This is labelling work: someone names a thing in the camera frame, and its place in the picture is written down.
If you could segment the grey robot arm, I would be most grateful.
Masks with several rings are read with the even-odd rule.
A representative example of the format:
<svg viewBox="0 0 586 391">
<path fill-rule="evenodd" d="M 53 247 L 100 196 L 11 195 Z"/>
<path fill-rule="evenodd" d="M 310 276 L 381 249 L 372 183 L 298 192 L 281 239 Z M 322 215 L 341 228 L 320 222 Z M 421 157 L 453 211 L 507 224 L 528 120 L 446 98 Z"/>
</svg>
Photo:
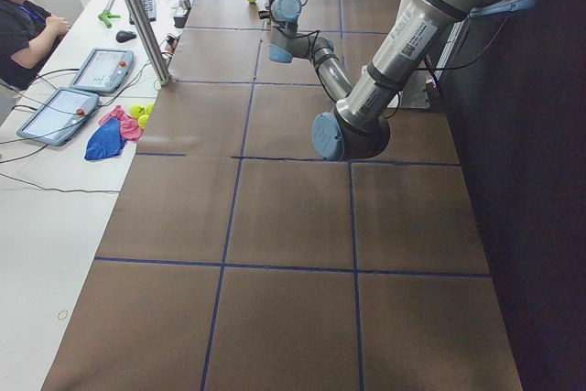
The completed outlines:
<svg viewBox="0 0 586 391">
<path fill-rule="evenodd" d="M 375 157 L 390 138 L 384 109 L 448 26 L 467 17 L 512 14 L 536 1 L 409 0 L 359 80 L 352 81 L 329 40 L 298 32 L 301 0 L 269 0 L 269 58 L 280 63 L 309 60 L 335 102 L 312 124 L 312 143 L 320 157 L 330 161 Z"/>
</svg>

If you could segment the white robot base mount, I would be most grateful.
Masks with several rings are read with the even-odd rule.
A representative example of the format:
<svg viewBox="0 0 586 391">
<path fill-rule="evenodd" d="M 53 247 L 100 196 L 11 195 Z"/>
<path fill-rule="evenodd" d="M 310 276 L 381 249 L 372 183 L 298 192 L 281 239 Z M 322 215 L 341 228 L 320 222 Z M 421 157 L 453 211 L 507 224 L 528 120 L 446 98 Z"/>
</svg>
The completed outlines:
<svg viewBox="0 0 586 391">
<path fill-rule="evenodd" d="M 469 30 L 469 20 L 451 25 L 428 50 L 427 61 L 431 68 L 437 68 L 434 75 L 439 80 L 444 71 L 440 68 L 455 67 L 454 61 Z M 415 71 L 401 93 L 402 109 L 416 109 L 432 113 L 445 111 L 444 99 L 434 86 L 431 74 L 421 63 L 422 71 Z"/>
</svg>

